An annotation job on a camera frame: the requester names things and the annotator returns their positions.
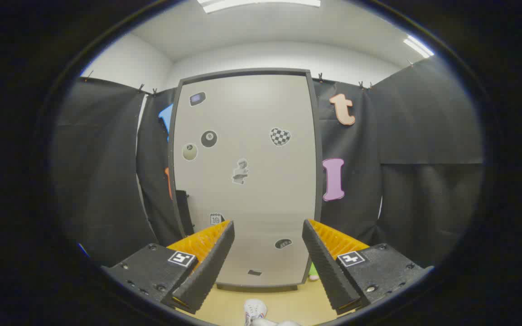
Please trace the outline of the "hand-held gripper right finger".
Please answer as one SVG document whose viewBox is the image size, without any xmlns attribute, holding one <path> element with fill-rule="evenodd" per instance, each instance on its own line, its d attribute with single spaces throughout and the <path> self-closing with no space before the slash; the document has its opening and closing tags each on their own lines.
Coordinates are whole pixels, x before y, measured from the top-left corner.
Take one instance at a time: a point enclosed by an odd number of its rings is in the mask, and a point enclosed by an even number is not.
<svg viewBox="0 0 522 326">
<path fill-rule="evenodd" d="M 433 270 L 389 244 L 367 245 L 319 221 L 303 222 L 302 239 L 337 314 L 385 301 Z"/>
</svg>

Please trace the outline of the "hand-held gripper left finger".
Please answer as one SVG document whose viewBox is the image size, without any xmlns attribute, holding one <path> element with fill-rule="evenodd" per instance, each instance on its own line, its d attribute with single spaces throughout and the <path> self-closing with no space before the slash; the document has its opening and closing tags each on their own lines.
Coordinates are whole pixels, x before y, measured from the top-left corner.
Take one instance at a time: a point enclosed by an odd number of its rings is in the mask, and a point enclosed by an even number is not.
<svg viewBox="0 0 522 326">
<path fill-rule="evenodd" d="M 223 221 L 170 244 L 148 244 L 103 271 L 130 292 L 194 314 L 216 283 L 235 239 Z"/>
</svg>

